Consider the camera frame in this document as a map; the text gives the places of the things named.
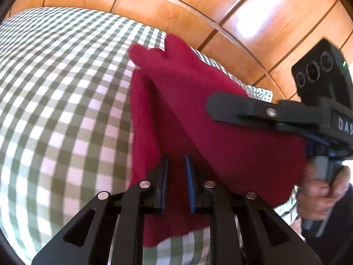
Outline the person's right hand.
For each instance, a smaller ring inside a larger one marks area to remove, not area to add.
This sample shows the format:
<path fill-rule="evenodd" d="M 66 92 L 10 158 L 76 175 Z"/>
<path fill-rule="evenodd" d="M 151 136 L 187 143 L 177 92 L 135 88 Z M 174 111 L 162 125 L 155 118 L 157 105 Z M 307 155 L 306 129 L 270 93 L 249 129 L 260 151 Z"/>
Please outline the person's right hand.
<path fill-rule="evenodd" d="M 341 166 L 333 183 L 318 180 L 316 167 L 309 161 L 304 168 L 297 193 L 298 214 L 309 221 L 326 220 L 329 210 L 344 197 L 350 186 L 351 171 L 348 166 Z"/>

